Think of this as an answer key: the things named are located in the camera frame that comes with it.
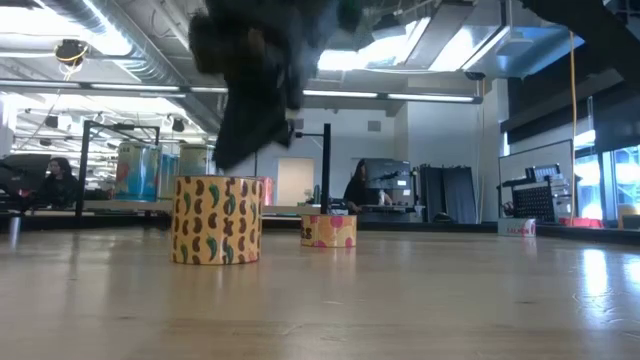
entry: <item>wooden floor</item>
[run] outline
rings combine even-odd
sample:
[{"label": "wooden floor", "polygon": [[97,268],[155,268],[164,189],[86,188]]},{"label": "wooden floor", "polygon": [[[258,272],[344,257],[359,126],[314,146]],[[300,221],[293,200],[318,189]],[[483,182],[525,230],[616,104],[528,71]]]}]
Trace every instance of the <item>wooden floor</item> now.
[{"label": "wooden floor", "polygon": [[158,230],[0,235],[0,359],[640,359],[640,248],[358,235],[230,267]]}]

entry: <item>blue container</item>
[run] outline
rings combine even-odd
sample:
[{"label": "blue container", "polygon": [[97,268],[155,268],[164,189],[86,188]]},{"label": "blue container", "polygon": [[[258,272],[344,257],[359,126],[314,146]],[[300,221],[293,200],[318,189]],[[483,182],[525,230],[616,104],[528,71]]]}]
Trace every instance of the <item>blue container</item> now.
[{"label": "blue container", "polygon": [[178,174],[178,156],[172,154],[162,154],[160,163],[160,178],[158,180],[158,199],[173,199],[173,189],[175,177]]},{"label": "blue container", "polygon": [[116,200],[156,201],[159,150],[155,145],[123,142],[118,147]]},{"label": "blue container", "polygon": [[213,145],[182,144],[180,176],[219,175],[213,161]]}]

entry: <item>ductwork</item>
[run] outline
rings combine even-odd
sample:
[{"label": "ductwork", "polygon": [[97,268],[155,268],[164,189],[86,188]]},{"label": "ductwork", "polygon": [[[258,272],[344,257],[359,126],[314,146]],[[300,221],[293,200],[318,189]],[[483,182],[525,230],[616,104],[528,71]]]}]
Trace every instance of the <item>ductwork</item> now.
[{"label": "ductwork", "polygon": [[[119,61],[118,66],[148,84],[186,84],[185,79],[149,40],[146,34],[129,18],[114,0],[38,0],[70,22],[77,23],[96,36],[117,31],[131,45],[132,58],[138,61]],[[206,132],[217,132],[220,117],[193,95],[184,99],[171,99],[181,106]]]}]

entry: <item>woman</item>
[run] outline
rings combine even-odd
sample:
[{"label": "woman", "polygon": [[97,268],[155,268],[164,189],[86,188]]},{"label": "woman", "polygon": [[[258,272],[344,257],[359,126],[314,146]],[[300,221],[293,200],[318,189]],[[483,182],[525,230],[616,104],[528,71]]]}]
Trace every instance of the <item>woman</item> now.
[{"label": "woman", "polygon": [[71,165],[65,158],[53,158],[49,162],[51,174],[45,179],[36,196],[38,202],[51,204],[54,209],[68,208],[76,200],[78,180],[71,173]]},{"label": "woman", "polygon": [[[378,198],[378,190],[367,189],[366,182],[367,168],[365,166],[365,160],[362,159],[358,161],[356,171],[344,192],[344,199],[347,202],[349,213],[358,214],[362,212],[362,205],[378,203],[377,200],[373,201]],[[391,204],[391,198],[386,193],[384,195],[384,202],[387,205]]]}]

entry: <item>door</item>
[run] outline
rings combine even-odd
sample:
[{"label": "door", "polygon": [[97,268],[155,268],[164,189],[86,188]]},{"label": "door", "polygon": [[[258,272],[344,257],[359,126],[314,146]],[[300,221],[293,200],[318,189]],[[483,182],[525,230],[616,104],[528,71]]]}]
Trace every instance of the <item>door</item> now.
[{"label": "door", "polygon": [[296,206],[299,202],[306,201],[305,191],[313,191],[313,171],[313,159],[278,159],[276,204],[279,206]]}]

